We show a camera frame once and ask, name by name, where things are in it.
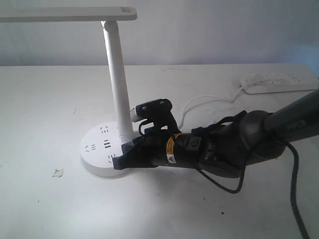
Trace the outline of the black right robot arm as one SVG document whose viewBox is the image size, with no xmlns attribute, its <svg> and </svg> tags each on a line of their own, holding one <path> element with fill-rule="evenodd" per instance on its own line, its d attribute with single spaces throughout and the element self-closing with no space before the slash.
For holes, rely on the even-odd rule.
<svg viewBox="0 0 319 239">
<path fill-rule="evenodd" d="M 282 155 L 286 142 L 319 133 L 319 93 L 314 91 L 274 112 L 242 111 L 190 133 L 150 128 L 113 158 L 116 170 L 159 166 L 204 170 L 239 178 L 248 165 Z"/>
</svg>

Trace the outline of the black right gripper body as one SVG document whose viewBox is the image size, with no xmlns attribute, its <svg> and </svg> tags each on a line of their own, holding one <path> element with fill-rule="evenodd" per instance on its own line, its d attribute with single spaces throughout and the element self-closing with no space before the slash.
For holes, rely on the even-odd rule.
<svg viewBox="0 0 319 239">
<path fill-rule="evenodd" d="M 195 169 L 203 157 L 207 140 L 190 133 L 167 131 L 145 136 L 141 144 L 141 167 L 159 166 Z"/>
</svg>

